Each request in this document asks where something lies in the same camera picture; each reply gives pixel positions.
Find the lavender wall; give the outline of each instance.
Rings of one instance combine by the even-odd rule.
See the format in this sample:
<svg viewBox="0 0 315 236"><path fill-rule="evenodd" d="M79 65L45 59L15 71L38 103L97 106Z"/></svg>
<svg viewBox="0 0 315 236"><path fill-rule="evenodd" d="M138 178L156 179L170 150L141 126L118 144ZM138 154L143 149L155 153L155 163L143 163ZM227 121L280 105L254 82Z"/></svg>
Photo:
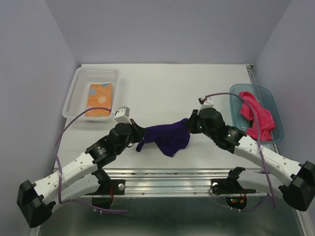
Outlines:
<svg viewBox="0 0 315 236"><path fill-rule="evenodd" d="M282 155L315 163L315 1L292 0L261 52L254 72L273 94L281 117ZM309 208L315 224L315 203Z"/></svg>
<svg viewBox="0 0 315 236"><path fill-rule="evenodd" d="M18 186L52 171L77 64L43 0L2 1L0 32L0 235L24 236Z"/></svg>
<svg viewBox="0 0 315 236"><path fill-rule="evenodd" d="M80 63L253 63L289 0L45 0Z"/></svg>

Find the translucent blue bin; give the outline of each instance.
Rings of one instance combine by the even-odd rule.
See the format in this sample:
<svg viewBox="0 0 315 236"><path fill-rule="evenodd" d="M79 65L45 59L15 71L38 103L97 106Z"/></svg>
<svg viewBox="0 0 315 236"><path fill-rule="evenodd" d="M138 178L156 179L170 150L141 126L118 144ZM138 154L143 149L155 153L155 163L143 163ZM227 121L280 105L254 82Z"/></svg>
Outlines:
<svg viewBox="0 0 315 236"><path fill-rule="evenodd" d="M230 88L231 93L235 93L237 95L240 92L248 91L252 95L255 96L257 101L261 104L261 106L268 111L270 111L272 118L275 122L275 129L272 132L272 141L262 141L262 144L275 144L280 142L284 137L284 131L282 129L280 117L278 114L278 110L276 107L276 103L274 98L269 90L262 86L251 85L251 84L236 84ZM230 107L232 113L233 126L241 129L243 131L247 131L247 129L251 126L250 122L243 117L241 114L242 100L236 96L230 95Z"/></svg>

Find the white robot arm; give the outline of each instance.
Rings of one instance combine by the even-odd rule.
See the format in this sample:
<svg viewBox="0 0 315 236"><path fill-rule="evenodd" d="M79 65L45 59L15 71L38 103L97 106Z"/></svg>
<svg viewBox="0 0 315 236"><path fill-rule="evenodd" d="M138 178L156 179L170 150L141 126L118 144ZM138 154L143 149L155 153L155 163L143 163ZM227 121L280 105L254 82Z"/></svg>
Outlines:
<svg viewBox="0 0 315 236"><path fill-rule="evenodd" d="M221 114L213 108L210 98L201 101L201 108L193 110L186 122L192 134L203 133L215 144L235 155L263 167L257 142L232 126L225 125ZM109 135L98 140L77 159L62 168L62 196L64 200L76 199L82 195L102 189L109 190L110 183L116 188L124 180L110 179L103 166L114 161L116 156L129 145L142 140L146 130L128 118L129 108L120 108L115 114L118 124ZM306 211L315 196L315 165L304 165L287 159L267 148L262 149L270 172L274 195L282 196L293 208ZM60 205L58 191L60 173L57 171L34 183L28 180L19 187L17 204L31 228L44 223ZM236 167L227 178L214 178L209 190L214 194L270 193L266 176L261 173ZM116 189L115 195L124 194Z"/></svg>

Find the pink towel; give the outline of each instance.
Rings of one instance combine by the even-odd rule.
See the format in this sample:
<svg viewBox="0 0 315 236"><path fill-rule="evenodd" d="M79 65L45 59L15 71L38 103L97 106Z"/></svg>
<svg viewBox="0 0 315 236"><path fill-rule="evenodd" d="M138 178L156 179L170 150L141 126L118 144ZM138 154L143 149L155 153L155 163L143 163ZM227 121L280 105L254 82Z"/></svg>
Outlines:
<svg viewBox="0 0 315 236"><path fill-rule="evenodd" d="M246 91L241 92L240 96L251 105L256 114L259 123L260 140L271 141L272 140L271 132L275 128L275 122L272 119L271 113L268 110L264 109L250 92ZM243 102L241 114L246 119L253 120L252 128L248 128L247 134L251 136L253 139L257 139L258 138L257 123L254 120L252 110L245 102Z"/></svg>

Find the orange cloth with polka dots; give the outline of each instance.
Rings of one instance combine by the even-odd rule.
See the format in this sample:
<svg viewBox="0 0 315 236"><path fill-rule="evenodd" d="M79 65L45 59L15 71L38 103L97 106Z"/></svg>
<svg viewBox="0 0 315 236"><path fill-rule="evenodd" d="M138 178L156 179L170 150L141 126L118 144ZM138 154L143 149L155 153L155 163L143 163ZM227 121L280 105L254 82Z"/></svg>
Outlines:
<svg viewBox="0 0 315 236"><path fill-rule="evenodd" d="M105 107L111 109L112 91L112 83L92 84L90 86L87 109L91 107ZM85 114L87 117L108 117L109 115L110 112L106 110L91 110Z"/></svg>

